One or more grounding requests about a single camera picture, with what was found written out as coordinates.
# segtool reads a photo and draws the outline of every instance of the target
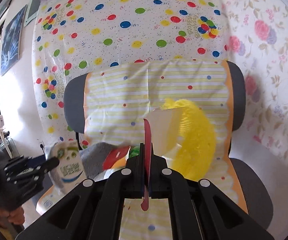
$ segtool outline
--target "yellow striped tablecloth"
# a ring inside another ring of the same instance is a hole
[[[165,99],[188,99],[215,126],[216,150],[205,175],[247,212],[242,190],[228,158],[233,121],[233,93],[226,61],[165,60],[124,64],[87,75],[84,93],[85,135],[89,142],[139,145],[143,117]],[[121,240],[172,239],[167,200],[125,200]]]

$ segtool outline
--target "chair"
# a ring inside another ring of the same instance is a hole
[[[245,115],[246,92],[242,72],[228,61],[234,93],[233,131],[237,130]],[[72,79],[64,92],[64,114],[68,125],[77,133],[84,133],[84,86],[87,74]],[[273,217],[273,204],[269,194],[256,173],[238,159],[231,162],[240,181],[249,215],[267,229]]]

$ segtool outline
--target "yellow fluffy object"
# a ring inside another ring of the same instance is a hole
[[[207,173],[214,157],[216,135],[214,126],[195,103],[181,99],[166,99],[161,109],[183,107],[179,136],[182,148],[176,153],[172,169],[186,179],[198,181]]]

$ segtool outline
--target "white wall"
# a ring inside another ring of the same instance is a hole
[[[30,0],[12,0],[4,27]],[[39,140],[45,140],[37,111],[32,80],[32,40],[35,20],[22,29],[20,60],[0,76],[0,109],[5,129],[10,131],[20,155],[43,154]]]

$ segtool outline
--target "gray towel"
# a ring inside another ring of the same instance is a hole
[[[108,154],[116,148],[115,145],[100,142],[79,152],[84,171],[89,179],[94,179],[103,171],[103,162]]]

